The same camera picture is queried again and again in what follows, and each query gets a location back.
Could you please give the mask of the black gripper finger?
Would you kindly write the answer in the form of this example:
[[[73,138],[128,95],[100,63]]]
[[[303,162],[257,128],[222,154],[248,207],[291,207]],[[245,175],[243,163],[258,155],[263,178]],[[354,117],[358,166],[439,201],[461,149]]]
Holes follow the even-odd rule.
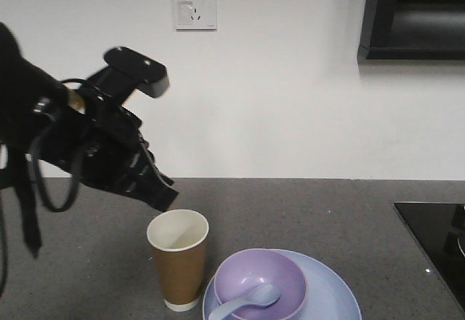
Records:
[[[178,195],[173,184],[171,179],[159,172],[150,154],[138,152],[119,177],[119,194],[165,212]]]

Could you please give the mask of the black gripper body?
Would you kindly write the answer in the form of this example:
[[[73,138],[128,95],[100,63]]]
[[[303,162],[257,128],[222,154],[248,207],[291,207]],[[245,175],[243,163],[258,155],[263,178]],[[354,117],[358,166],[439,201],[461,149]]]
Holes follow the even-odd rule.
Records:
[[[63,87],[40,94],[34,113],[45,121],[34,137],[34,161],[44,160],[79,183],[114,193],[153,189],[153,156],[140,133],[141,121],[98,87]]]

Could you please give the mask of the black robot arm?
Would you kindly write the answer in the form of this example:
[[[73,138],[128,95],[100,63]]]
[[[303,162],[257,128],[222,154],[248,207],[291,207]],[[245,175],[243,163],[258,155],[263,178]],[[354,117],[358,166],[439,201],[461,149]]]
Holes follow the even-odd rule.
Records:
[[[124,101],[136,89],[160,97],[169,85],[166,68],[126,47],[104,58],[105,68],[68,89],[66,81],[29,63],[8,27],[1,27],[1,142],[9,152],[2,184],[37,188],[54,209],[39,168],[46,161],[73,178],[62,209],[84,184],[165,211],[177,192],[156,167],[142,122]]]

